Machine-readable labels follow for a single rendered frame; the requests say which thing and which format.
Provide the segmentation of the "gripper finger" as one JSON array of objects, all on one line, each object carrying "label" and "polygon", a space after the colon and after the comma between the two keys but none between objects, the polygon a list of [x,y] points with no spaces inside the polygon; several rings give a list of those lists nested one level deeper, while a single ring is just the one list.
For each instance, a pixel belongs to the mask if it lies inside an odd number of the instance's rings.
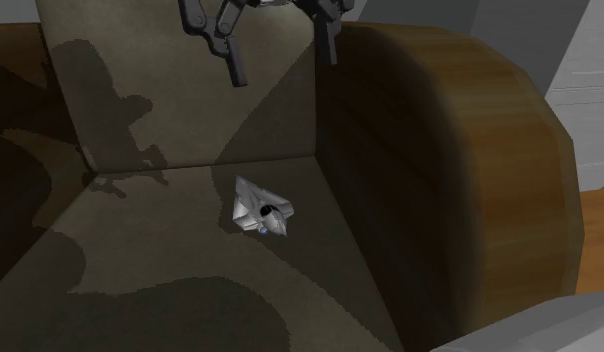
[{"label": "gripper finger", "polygon": [[203,37],[212,55],[226,61],[234,87],[247,85],[240,48],[233,30],[248,0],[222,0],[216,17],[208,16],[201,0],[177,0],[183,30]]},{"label": "gripper finger", "polygon": [[308,0],[320,55],[326,64],[337,64],[335,37],[341,31],[342,15],[354,8],[354,0]]}]

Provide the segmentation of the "grey toy spaceship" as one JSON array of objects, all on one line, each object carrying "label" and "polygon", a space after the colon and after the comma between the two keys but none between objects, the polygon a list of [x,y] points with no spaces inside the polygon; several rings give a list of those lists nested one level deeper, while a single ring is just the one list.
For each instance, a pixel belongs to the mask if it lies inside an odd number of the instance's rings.
[{"label": "grey toy spaceship", "polygon": [[236,176],[232,220],[242,230],[287,236],[287,222],[293,215],[289,200]]}]

